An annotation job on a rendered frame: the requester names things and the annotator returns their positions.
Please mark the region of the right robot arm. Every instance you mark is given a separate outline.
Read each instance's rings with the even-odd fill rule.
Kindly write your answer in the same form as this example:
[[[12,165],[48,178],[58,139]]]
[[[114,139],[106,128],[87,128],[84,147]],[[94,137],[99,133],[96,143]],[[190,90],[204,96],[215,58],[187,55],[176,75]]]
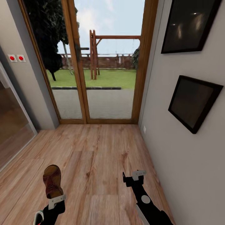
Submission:
[[[168,215],[160,211],[152,202],[143,188],[143,175],[146,170],[137,170],[132,172],[132,177],[125,177],[123,172],[123,182],[127,187],[132,187],[137,199],[136,209],[145,225],[173,225]]]

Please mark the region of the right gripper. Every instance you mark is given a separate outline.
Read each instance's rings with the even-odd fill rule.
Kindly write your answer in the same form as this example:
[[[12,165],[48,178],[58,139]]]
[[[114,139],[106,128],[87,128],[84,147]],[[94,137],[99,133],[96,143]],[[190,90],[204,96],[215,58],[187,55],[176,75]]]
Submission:
[[[125,177],[125,174],[123,172],[123,182],[126,183],[127,187],[132,187],[134,191],[135,187],[143,185],[143,176],[138,176],[138,180],[134,181],[132,177]]]

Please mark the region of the sandal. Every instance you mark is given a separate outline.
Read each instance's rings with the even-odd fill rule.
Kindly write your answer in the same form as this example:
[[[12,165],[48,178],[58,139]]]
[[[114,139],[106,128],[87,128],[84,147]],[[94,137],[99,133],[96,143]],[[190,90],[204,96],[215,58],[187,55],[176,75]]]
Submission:
[[[61,171],[57,165],[50,165],[45,169],[43,182],[46,187],[47,198],[52,199],[63,195],[63,190],[60,187]]]

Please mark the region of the gym shoe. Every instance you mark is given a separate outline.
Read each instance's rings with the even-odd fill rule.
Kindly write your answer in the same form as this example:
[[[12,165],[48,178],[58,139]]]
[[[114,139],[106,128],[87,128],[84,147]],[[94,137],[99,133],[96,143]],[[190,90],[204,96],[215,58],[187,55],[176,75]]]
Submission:
[[[41,222],[43,222],[44,216],[43,216],[43,211],[37,211],[35,213],[33,225],[40,225]]]

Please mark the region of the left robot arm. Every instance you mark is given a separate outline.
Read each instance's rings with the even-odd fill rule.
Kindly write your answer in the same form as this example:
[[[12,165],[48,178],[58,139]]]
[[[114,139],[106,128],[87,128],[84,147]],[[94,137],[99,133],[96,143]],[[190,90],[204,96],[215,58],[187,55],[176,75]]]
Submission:
[[[40,225],[55,225],[59,214],[65,212],[65,202],[67,195],[61,195],[49,200],[48,206],[43,210],[44,220]]]

